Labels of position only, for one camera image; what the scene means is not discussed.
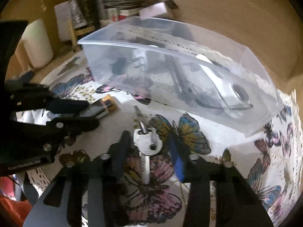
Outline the stack of papers and books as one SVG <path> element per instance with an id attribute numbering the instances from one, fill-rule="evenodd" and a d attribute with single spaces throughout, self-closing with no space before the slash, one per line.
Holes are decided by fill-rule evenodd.
<path id="1" fill-rule="evenodd" d="M 117 22 L 137 15 L 147 0 L 96 0 L 100 28 L 110 22 Z M 62 42 L 72 39 L 75 34 L 69 1 L 54 6 L 59 39 Z"/>

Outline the butterfly print lace cloth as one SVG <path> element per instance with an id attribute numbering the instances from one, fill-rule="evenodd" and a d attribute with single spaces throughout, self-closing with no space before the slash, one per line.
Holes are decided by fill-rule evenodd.
<path id="1" fill-rule="evenodd" d="M 29 170 L 38 199 L 25 226 L 280 226 L 300 198 L 301 129 L 292 96 L 278 91 L 283 109 L 251 135 L 94 79 L 83 51 L 42 81 L 62 99 L 89 104 L 112 96 L 117 110 L 93 131 L 64 137 L 52 163 Z M 138 106 L 162 140 L 142 184 L 133 143 Z M 26 111 L 20 122 L 46 125 L 46 109 Z M 110 146 L 123 131 L 132 137 L 119 182 L 110 175 Z M 170 134 L 186 148 L 185 182 L 175 175 Z"/>

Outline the pink ceramic mug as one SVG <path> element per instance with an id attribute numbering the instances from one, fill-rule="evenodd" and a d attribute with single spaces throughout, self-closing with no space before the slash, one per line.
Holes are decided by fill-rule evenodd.
<path id="1" fill-rule="evenodd" d="M 15 56 L 23 71 L 44 68 L 52 60 L 53 50 L 42 19 L 37 19 L 26 27 Z"/>

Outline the clear plastic storage box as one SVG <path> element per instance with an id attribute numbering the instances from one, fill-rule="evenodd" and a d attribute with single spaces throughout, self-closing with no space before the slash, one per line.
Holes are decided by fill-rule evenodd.
<path id="1" fill-rule="evenodd" d="M 257 56 L 245 45 L 191 24 L 155 17 L 130 17 L 79 40 L 94 79 L 132 94 L 178 108 L 251 135 L 282 109 L 283 102 Z M 134 68 L 133 50 L 146 52 L 147 69 Z M 186 79 L 189 100 L 179 99 L 165 55 L 174 57 Z M 110 65 L 126 58 L 123 75 Z M 231 73 L 246 84 L 253 107 L 221 106 L 212 82 L 200 64 Z"/>

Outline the silver key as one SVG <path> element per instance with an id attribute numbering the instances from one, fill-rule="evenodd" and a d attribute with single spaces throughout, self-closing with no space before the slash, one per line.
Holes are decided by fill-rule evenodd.
<path id="1" fill-rule="evenodd" d="M 149 184 L 151 173 L 151 156 L 161 152 L 163 143 L 155 128 L 149 128 L 145 117 L 138 106 L 134 107 L 139 128 L 134 130 L 133 143 L 139 150 L 141 157 L 142 184 Z"/>

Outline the silver metal pen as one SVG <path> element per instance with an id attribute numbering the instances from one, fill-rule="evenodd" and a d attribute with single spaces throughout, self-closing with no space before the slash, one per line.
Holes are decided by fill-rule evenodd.
<path id="1" fill-rule="evenodd" d="M 174 83 L 175 92 L 179 99 L 183 101 L 189 100 L 190 94 L 187 89 L 186 79 L 179 68 L 179 64 L 171 55 L 165 55 L 166 68 L 169 70 L 171 78 Z"/>

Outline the dark wine bottle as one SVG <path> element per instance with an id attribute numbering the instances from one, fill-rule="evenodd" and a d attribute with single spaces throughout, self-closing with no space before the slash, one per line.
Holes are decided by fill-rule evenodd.
<path id="1" fill-rule="evenodd" d="M 96 0 L 69 0 L 69 5 L 78 39 L 100 29 Z"/>

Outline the white paper tag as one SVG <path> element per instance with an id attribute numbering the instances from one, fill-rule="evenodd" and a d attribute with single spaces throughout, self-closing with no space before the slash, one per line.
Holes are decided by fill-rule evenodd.
<path id="1" fill-rule="evenodd" d="M 164 3 L 156 3 L 139 11 L 140 17 L 156 17 L 161 19 L 171 19 L 173 15 L 169 7 Z"/>

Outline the blue stitch sticker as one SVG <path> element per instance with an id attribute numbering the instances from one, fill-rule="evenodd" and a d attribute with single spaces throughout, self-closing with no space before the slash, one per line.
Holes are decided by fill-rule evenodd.
<path id="1" fill-rule="evenodd" d="M 19 80 L 21 82 L 29 83 L 33 79 L 34 75 L 35 75 L 34 71 L 27 71 L 27 72 L 21 74 L 20 76 L 15 77 L 14 80 Z"/>

